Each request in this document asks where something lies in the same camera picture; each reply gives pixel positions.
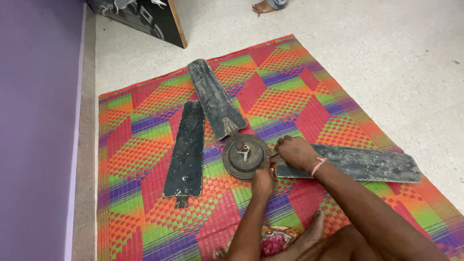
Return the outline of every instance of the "woven plastic mat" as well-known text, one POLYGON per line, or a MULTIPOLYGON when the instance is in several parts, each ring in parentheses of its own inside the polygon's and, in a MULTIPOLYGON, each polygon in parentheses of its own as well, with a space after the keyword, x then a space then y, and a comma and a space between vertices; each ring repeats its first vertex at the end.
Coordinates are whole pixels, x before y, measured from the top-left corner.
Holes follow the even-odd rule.
MULTIPOLYGON (((208 61, 255 134, 402 152, 293 36, 208 61)), ((98 260, 210 260, 230 245, 251 197, 250 182, 224 169, 225 142, 205 125, 203 188, 174 209, 162 190, 182 105, 197 96, 185 68, 99 97, 98 260)), ((451 260, 464 259, 464 217, 422 176, 419 184, 362 182, 451 260)), ((325 235, 349 224, 315 180, 279 178, 265 222, 301 231, 314 212, 325 235)))

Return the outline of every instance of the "pink thread bracelet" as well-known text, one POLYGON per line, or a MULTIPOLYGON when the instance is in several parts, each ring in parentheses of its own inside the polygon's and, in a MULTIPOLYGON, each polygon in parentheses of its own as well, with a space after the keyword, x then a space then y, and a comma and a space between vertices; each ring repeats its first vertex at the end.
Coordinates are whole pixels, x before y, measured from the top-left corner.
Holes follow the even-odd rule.
POLYGON ((319 157, 317 157, 317 159, 319 160, 319 162, 314 163, 313 165, 309 166, 309 167, 306 169, 306 174, 308 174, 309 168, 311 168, 312 166, 316 165, 316 166, 313 168, 313 171, 311 172, 311 177, 314 177, 314 173, 316 172, 316 170, 322 165, 322 163, 324 163, 324 162, 327 160, 327 158, 319 158, 319 157))

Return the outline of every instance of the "hand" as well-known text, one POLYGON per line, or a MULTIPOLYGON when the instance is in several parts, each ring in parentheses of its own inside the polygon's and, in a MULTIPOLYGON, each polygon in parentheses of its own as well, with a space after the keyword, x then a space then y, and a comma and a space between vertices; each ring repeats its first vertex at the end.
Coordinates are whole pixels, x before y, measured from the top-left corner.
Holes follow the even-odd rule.
POLYGON ((322 157, 304 138, 289 135, 277 141, 276 151, 287 165, 297 170, 306 170, 317 163, 317 157, 322 157))
POLYGON ((266 157, 263 165, 256 170, 251 181, 251 192, 253 197, 268 200, 274 193, 275 177, 274 168, 270 167, 269 157, 266 157))

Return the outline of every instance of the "white speckled floor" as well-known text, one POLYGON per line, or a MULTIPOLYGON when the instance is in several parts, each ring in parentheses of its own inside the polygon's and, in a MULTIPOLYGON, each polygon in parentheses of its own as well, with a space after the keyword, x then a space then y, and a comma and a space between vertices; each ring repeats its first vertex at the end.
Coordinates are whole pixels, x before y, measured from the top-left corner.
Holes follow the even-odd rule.
POLYGON ((97 95, 293 33, 464 213, 464 2, 255 2, 176 1, 186 50, 98 16, 97 95))

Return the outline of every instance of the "purple wall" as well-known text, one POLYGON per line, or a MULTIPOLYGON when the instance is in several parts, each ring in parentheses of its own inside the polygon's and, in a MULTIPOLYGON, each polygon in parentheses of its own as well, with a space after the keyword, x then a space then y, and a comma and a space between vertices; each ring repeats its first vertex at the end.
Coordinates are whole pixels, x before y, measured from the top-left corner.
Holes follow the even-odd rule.
POLYGON ((63 260, 81 0, 0 8, 0 260, 63 260))

